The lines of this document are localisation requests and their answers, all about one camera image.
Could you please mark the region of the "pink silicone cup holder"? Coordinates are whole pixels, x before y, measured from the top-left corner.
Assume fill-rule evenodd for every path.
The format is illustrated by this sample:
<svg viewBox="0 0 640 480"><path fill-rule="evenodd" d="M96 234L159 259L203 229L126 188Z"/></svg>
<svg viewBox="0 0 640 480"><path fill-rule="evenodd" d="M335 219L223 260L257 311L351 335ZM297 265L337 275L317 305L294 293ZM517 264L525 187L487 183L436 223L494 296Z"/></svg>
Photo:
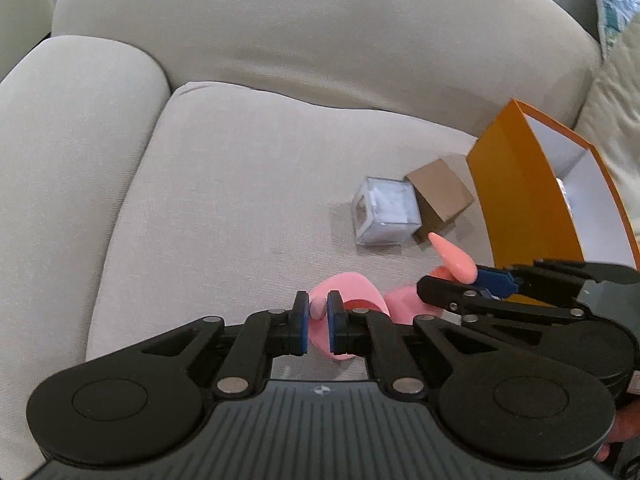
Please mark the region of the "pink silicone cup holder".
<svg viewBox="0 0 640 480"><path fill-rule="evenodd" d="M343 300L345 311L369 309L390 316L387 304L378 289L362 274L345 272L331 276L318 284L310 293L309 341L327 358L334 361L353 359L352 354L336 356L330 350L330 333L326 298L336 290Z"/></svg>

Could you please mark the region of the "pink silicone block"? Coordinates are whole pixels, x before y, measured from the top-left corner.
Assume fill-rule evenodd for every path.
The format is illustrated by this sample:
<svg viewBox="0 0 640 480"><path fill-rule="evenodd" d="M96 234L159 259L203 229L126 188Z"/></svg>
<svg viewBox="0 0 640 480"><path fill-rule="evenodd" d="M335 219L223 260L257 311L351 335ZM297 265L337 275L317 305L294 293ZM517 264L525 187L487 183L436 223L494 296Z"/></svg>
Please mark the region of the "pink silicone block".
<svg viewBox="0 0 640 480"><path fill-rule="evenodd" d="M471 256L435 232L429 232L427 238L442 260L442 265L428 274L430 278L460 285L471 285L476 281L478 269ZM411 325L413 319L419 315L431 315L460 324L459 315L423 302L416 285L394 289L384 295L384 300L390 311L388 315L397 324Z"/></svg>

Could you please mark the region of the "brown cardboard cube box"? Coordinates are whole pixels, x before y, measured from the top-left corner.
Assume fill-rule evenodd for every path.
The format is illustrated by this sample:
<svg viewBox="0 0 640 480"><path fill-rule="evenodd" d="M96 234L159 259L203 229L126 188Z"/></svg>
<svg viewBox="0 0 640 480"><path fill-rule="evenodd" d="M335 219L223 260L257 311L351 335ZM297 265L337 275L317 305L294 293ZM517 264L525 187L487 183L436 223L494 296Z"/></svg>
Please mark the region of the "brown cardboard cube box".
<svg viewBox="0 0 640 480"><path fill-rule="evenodd" d="M441 158L409 172L405 180L416 193L422 237L446 228L474 200L471 191Z"/></svg>

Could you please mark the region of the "clear plastic cube box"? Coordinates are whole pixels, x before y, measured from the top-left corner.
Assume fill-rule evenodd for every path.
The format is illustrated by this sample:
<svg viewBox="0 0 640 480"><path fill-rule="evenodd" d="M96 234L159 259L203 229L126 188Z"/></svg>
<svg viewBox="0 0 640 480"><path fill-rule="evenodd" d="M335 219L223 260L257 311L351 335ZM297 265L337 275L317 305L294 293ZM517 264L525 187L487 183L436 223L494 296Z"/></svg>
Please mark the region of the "clear plastic cube box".
<svg viewBox="0 0 640 480"><path fill-rule="evenodd" d="M359 246L404 244L422 228L416 191L407 180L366 177L352 199Z"/></svg>

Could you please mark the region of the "orange cardboard box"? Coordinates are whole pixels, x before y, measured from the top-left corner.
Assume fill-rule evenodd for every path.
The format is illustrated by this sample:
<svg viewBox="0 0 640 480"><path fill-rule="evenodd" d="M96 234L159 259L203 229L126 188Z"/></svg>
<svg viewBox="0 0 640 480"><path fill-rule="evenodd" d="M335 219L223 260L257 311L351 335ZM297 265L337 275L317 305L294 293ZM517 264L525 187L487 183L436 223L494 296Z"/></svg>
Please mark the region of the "orange cardboard box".
<svg viewBox="0 0 640 480"><path fill-rule="evenodd" d="M638 243L608 168L570 128L513 100L466 162L498 268L555 259L638 269Z"/></svg>

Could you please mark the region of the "beige throw pillow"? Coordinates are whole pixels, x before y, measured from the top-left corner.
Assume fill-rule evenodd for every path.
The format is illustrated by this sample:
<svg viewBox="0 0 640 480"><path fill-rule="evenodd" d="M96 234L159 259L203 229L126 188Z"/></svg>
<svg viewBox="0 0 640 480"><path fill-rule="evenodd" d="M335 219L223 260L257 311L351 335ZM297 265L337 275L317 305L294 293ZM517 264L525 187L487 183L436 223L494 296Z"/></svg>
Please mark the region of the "beige throw pillow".
<svg viewBox="0 0 640 480"><path fill-rule="evenodd" d="M618 36L593 81L575 131L599 151L639 231L639 20Z"/></svg>

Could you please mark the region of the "beige sofa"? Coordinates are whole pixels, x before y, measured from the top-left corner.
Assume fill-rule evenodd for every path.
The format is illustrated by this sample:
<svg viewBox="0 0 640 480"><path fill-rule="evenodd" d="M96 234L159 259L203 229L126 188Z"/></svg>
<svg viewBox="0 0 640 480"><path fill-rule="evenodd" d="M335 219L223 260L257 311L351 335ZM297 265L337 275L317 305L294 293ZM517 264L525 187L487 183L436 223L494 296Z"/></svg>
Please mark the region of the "beige sofa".
<svg viewBox="0 0 640 480"><path fill-rule="evenodd" d="M356 244L366 177L443 159L474 200L432 232L503 269L466 156L513 100L577 133L605 60L553 0L58 0L1 84L2 477L637 478L639 371L616 398L460 315L389 317L422 400L309 338L214 393L226 327L442 265Z"/></svg>

